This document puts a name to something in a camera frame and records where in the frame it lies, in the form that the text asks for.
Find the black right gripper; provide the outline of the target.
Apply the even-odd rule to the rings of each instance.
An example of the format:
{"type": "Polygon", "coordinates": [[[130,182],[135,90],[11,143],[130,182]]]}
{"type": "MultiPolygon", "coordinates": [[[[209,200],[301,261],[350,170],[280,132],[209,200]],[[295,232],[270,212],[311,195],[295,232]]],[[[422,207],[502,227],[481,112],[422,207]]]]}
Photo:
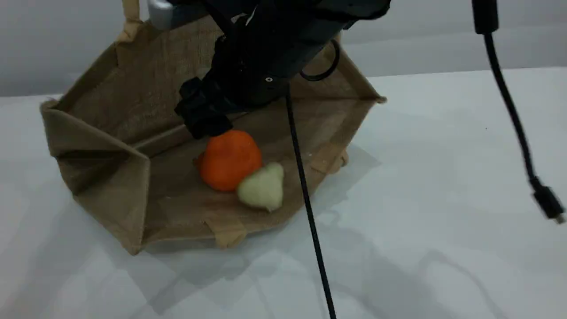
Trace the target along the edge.
{"type": "Polygon", "coordinates": [[[196,140],[231,130],[228,115],[255,111],[286,95],[295,75],[318,81],[338,66],[334,60],[321,74],[303,72],[327,43],[339,51],[334,36],[350,23],[346,2],[252,0],[236,22],[209,1],[202,4],[223,35],[215,42],[211,69],[179,89],[175,107],[196,140]]]}

